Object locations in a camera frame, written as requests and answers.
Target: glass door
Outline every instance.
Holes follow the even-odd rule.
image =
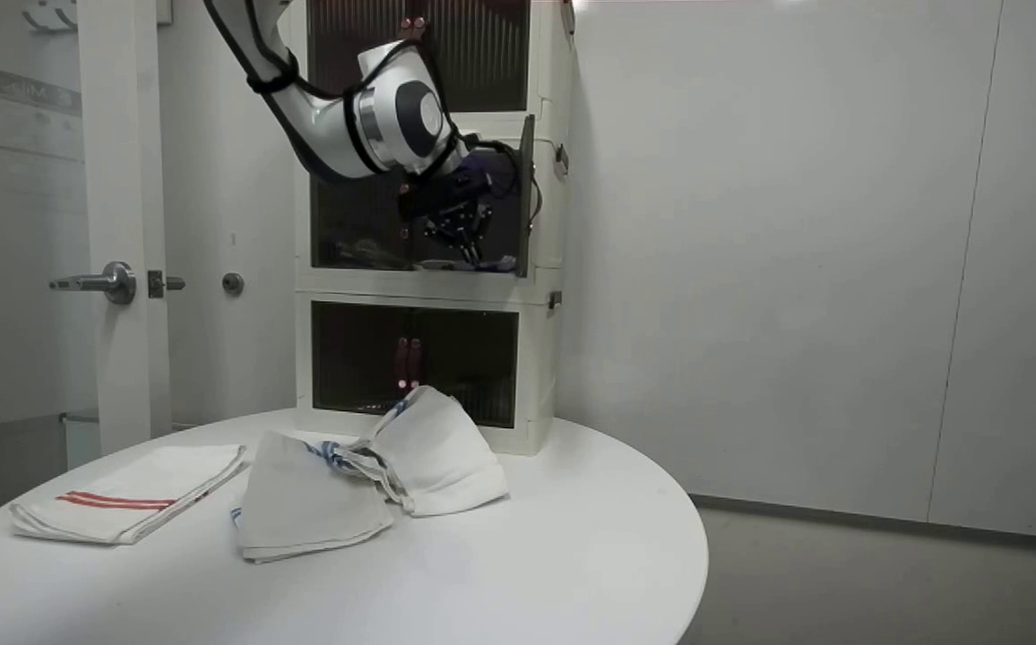
[[[0,0],[0,505],[169,430],[158,0]]]

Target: white fabric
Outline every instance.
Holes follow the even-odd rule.
[[[11,528],[14,535],[40,542],[133,543],[225,485],[242,467],[246,443],[152,448],[146,454],[102,472],[75,491],[14,500]],[[102,505],[68,500],[68,494],[99,498]]]
[[[266,434],[238,512],[246,559],[287,559],[347,549],[394,528],[379,486],[304,440]]]
[[[434,388],[400,402],[365,443],[385,460],[388,494],[410,516],[468,512],[508,494],[480,425]]]

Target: round table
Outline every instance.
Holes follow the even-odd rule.
[[[266,412],[152,443],[242,443],[266,430],[345,440],[365,423]],[[230,535],[247,476],[126,549],[23,542],[0,507],[0,645],[667,645],[690,632],[706,535],[658,463],[556,423],[538,454],[502,467],[512,498],[500,505],[257,566],[238,559]]]

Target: gray floor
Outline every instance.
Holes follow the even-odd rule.
[[[684,645],[1036,645],[1036,549],[702,507]]]

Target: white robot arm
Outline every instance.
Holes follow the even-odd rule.
[[[434,240],[480,262],[488,204],[519,193],[518,153],[459,136],[414,40],[360,53],[363,83],[345,94],[308,86],[275,30],[287,4],[204,0],[301,163],[332,182],[401,172],[401,214],[422,217]]]

